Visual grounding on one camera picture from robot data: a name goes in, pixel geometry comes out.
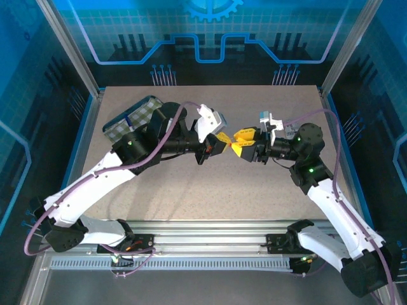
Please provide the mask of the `white grey printed packet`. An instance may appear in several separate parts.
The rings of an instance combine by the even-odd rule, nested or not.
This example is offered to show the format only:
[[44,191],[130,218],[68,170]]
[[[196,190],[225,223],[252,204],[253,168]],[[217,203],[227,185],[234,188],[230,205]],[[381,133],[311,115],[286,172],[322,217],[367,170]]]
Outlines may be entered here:
[[284,123],[284,132],[287,139],[293,139],[299,129],[300,124],[298,122],[290,124]]

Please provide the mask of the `teal tray with checkered cloth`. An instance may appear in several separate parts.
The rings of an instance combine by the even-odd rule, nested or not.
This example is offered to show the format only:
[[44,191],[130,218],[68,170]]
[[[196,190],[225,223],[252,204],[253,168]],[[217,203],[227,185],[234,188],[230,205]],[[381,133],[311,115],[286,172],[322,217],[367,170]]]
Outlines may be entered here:
[[156,96],[148,95],[123,111],[102,127],[102,132],[112,143],[119,141],[124,135],[130,133],[125,116],[128,116],[134,126],[134,131],[148,124],[155,109],[160,108],[163,102]]

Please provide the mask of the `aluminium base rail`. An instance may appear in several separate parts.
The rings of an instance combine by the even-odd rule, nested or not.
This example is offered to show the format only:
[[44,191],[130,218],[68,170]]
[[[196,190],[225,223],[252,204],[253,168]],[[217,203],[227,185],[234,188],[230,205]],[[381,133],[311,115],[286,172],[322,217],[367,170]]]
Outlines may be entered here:
[[[52,224],[49,218],[38,220],[36,227],[41,230],[49,246],[56,252],[66,252],[78,245],[102,245],[113,251],[128,234],[152,234],[140,231],[135,233],[124,220],[97,220],[82,217],[71,227]],[[366,255],[373,255],[385,245],[385,240],[365,224],[354,221],[339,222],[335,226],[338,239],[321,231],[313,222],[301,220],[287,227],[287,234],[299,244],[325,261],[355,261]],[[173,235],[155,235],[153,252],[212,253],[212,252],[267,252],[263,245],[264,236],[249,236],[245,233],[231,232],[224,235],[214,228],[194,229],[188,234],[183,231]],[[115,256],[135,256],[131,253],[112,253]]]

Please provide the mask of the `aluminium frame post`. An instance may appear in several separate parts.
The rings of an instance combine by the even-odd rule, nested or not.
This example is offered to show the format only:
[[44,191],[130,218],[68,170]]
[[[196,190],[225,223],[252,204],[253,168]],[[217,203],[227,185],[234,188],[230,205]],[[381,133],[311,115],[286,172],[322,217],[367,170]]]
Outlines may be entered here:
[[62,45],[69,60],[73,64],[78,76],[86,86],[90,95],[93,98],[101,97],[101,90],[87,65],[83,55],[81,54],[78,45],[72,37],[69,29],[63,21],[57,7],[52,0],[35,0],[47,22],[56,35],[59,43]]
[[366,0],[360,14],[358,15],[355,24],[351,28],[338,56],[333,62],[328,74],[322,83],[320,93],[323,99],[327,99],[331,93],[335,83],[348,64],[352,54],[362,40],[368,26],[376,15],[383,0]]

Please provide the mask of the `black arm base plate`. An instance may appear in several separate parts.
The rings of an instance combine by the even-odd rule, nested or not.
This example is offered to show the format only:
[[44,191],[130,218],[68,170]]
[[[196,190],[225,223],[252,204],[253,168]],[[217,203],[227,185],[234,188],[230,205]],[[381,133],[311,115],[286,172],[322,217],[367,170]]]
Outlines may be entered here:
[[155,245],[155,236],[153,234],[128,234],[123,241],[116,246],[110,246],[113,251],[104,248],[102,245],[97,246],[98,254],[112,254],[126,252],[135,254],[150,254]]
[[263,246],[266,247],[269,254],[308,255],[313,253],[303,248],[290,234],[267,234],[265,237],[266,242]]

